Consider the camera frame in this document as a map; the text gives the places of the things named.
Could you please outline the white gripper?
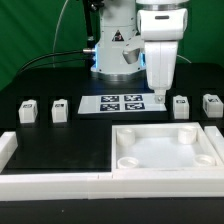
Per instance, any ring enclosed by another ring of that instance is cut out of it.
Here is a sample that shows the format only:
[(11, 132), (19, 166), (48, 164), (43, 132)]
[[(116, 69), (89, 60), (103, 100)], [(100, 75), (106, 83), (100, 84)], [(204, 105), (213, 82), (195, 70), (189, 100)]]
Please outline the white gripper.
[(155, 102), (165, 102), (171, 88), (178, 42), (187, 27), (186, 8), (168, 11), (139, 10), (138, 29), (144, 42), (147, 82), (155, 91)]

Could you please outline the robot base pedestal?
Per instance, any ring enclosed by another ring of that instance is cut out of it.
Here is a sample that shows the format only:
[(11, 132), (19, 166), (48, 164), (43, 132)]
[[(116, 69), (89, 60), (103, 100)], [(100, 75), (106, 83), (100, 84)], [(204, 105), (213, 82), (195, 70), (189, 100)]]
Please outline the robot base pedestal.
[(103, 0), (100, 39), (95, 45), (91, 75), (112, 82), (127, 81), (145, 73), (142, 58), (129, 64), (123, 55), (128, 42), (137, 34), (135, 0)]

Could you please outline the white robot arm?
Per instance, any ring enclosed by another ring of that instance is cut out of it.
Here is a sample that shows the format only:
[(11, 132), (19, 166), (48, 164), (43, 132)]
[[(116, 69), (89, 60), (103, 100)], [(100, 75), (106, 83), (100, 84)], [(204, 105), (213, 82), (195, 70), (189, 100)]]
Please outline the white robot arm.
[(172, 86), (178, 42), (187, 28), (189, 0), (136, 0), (137, 27), (144, 42), (148, 86), (164, 103)]

